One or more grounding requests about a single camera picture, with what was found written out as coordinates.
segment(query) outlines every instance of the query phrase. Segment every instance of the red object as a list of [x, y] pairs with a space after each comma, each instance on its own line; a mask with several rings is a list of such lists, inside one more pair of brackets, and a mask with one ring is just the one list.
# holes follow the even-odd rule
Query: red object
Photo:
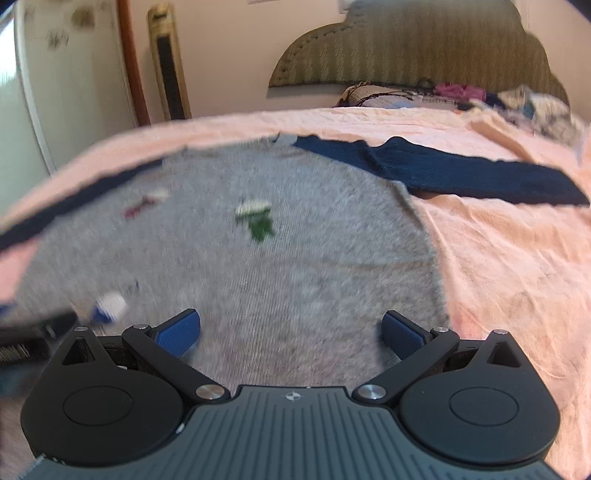
[[127, 218], [127, 219], [135, 218], [137, 216], [137, 214], [144, 209], [144, 207], [147, 207], [148, 205], [156, 205], [156, 203], [157, 202], [155, 200], [151, 200], [147, 197], [144, 197], [142, 199], [141, 203], [139, 203], [135, 207], [131, 207], [125, 211], [125, 214], [124, 214], [125, 218]]

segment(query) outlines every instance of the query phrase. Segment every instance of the metal screw cap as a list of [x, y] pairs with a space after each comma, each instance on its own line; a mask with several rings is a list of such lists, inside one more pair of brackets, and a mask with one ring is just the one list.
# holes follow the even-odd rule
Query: metal screw cap
[[226, 393], [225, 388], [213, 384], [201, 385], [201, 387], [195, 390], [195, 395], [204, 400], [217, 400], [218, 398], [221, 398], [224, 393]]
[[368, 400], [379, 400], [386, 396], [386, 389], [379, 385], [365, 384], [357, 389], [357, 394], [362, 398]]

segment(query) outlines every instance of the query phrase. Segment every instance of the pink bedsheet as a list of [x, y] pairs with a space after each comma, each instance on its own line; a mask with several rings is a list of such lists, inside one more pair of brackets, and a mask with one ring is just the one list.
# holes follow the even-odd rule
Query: pink bedsheet
[[[279, 131], [363, 138], [372, 145], [400, 135], [452, 153], [522, 158], [562, 168], [591, 196], [589, 139], [572, 151], [519, 132], [491, 112], [319, 109], [207, 118], [118, 135], [33, 190], [2, 224], [6, 228], [107, 172], [183, 145], [207, 147]], [[582, 480], [591, 472], [591, 210], [454, 195], [414, 200], [439, 253], [453, 328], [464, 338], [484, 338], [494, 328], [513, 333], [560, 407], [561, 429], [547, 461], [565, 478]], [[12, 297], [35, 249], [31, 241], [0, 256], [0, 300]], [[18, 405], [2, 406], [1, 420], [14, 422]], [[6, 461], [5, 429], [0, 435]], [[20, 447], [10, 448], [16, 453]], [[26, 457], [0, 466], [0, 476], [14, 475]]]

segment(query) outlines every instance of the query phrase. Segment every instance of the pile of clothes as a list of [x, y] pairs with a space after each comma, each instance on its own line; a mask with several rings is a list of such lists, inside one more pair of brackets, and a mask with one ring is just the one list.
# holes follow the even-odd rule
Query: pile of clothes
[[533, 92], [527, 85], [492, 93], [472, 85], [434, 85], [428, 79], [416, 87], [385, 87], [362, 82], [347, 88], [338, 106], [387, 109], [421, 107], [451, 111], [494, 109], [507, 122], [569, 147], [579, 143], [588, 127], [562, 100]]

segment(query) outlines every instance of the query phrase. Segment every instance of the gray ribbed plate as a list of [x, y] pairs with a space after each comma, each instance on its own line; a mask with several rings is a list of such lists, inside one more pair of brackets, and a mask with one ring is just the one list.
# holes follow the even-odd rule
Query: gray ribbed plate
[[86, 469], [37, 462], [26, 480], [493, 480], [559, 479], [547, 465], [463, 469], [409, 441], [385, 408], [342, 388], [243, 387], [195, 410], [164, 448], [125, 465]]

